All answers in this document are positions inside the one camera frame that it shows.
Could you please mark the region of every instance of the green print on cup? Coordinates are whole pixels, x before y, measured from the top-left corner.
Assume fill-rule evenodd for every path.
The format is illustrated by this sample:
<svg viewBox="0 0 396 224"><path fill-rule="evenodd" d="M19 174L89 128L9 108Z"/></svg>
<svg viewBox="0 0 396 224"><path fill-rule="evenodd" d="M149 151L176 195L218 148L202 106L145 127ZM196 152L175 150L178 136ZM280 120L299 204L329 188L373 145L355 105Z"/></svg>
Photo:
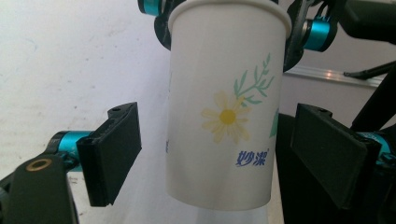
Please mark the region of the green print on cup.
<svg viewBox="0 0 396 224"><path fill-rule="evenodd" d="M254 70L254 84L245 87L248 70L242 75L241 79L236 79L233 84L233 94L231 97L224 91L220 91L214 94L214 101L218 110L205 108L201 112L201 116L205 119L209 119L202 124L202 127L213 133L213 141L220 143L227 133L231 136L233 141L238 144L242 138L245 141L250 139L248 130L244 127L244 124L248 122L244 116L250 112L251 105L258 105L262 103L262 100L257 99L257 93L263 97L267 97L265 91L270 88L274 76L268 78L269 70L267 66L271 60L271 54L269 53L266 60L262 62L262 71L259 73L258 66ZM273 120L273 127L269 137L276 134L277 127L277 111Z"/></svg>

